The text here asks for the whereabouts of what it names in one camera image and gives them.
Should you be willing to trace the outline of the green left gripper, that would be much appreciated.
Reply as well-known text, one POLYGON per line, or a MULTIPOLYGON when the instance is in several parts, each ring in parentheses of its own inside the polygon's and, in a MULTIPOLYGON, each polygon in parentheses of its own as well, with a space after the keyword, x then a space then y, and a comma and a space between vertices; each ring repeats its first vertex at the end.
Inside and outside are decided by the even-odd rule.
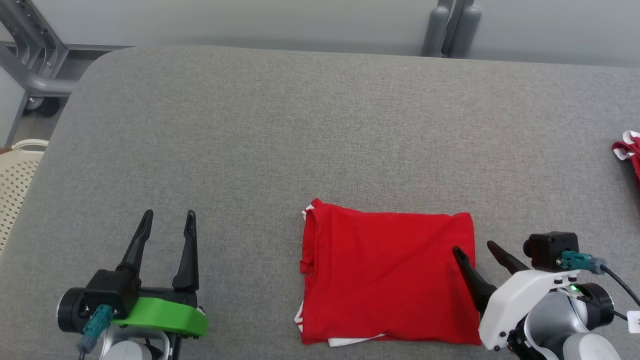
MULTIPOLYGON (((116 271, 139 274, 146 242, 151 235, 153 218, 153 210, 147 209, 116 271)), ((207 335, 209 319, 199 306, 196 293, 200 281, 197 217, 194 210, 187 212, 183 236, 185 241, 182 257, 173 278, 173 289, 142 287, 128 317, 113 319, 114 325, 158 330, 192 338, 207 335)))

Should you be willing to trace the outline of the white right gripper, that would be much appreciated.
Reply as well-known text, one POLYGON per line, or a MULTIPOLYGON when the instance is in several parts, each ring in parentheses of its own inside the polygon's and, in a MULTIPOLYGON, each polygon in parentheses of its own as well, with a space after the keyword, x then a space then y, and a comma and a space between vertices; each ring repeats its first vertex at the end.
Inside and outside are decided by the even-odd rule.
POLYGON ((459 247, 452 253, 467 290, 479 313, 484 313, 478 326, 478 335, 487 350, 505 348, 506 336, 551 290, 567 287, 569 278, 580 271, 546 272, 530 269, 521 260, 489 240, 487 248, 494 259, 512 275, 499 288, 488 283, 471 264, 470 257, 459 247))

